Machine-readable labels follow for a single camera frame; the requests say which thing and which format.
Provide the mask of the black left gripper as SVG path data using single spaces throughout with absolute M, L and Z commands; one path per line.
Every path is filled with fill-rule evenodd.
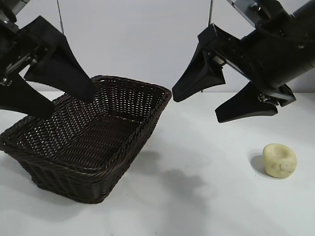
M 0 108 L 50 118 L 54 104 L 26 81 L 77 99 L 93 99 L 95 85 L 76 60 L 67 38 L 42 16 L 19 29 L 0 22 Z

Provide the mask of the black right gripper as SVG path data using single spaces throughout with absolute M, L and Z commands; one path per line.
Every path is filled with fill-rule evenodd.
M 198 44 L 183 75 L 172 88 L 173 100 L 181 102 L 201 90 L 224 85 L 222 65 L 228 64 L 249 82 L 236 95 L 215 109 L 217 120 L 224 123 L 255 116 L 274 116 L 276 106 L 296 100 L 287 85 L 272 88 L 265 80 L 266 69 L 249 53 L 238 38 L 214 24 L 198 36 Z

